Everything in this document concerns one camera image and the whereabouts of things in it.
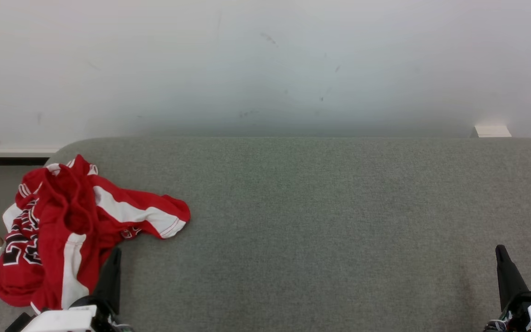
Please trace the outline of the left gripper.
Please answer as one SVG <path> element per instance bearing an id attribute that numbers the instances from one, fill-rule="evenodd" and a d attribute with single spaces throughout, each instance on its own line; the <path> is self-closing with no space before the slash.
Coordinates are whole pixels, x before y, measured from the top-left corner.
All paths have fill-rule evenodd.
<path id="1" fill-rule="evenodd" d="M 113 248 L 101 268 L 92 296 L 85 296 L 68 309 L 22 313 L 6 332 L 131 332 L 120 311 L 122 250 Z"/>

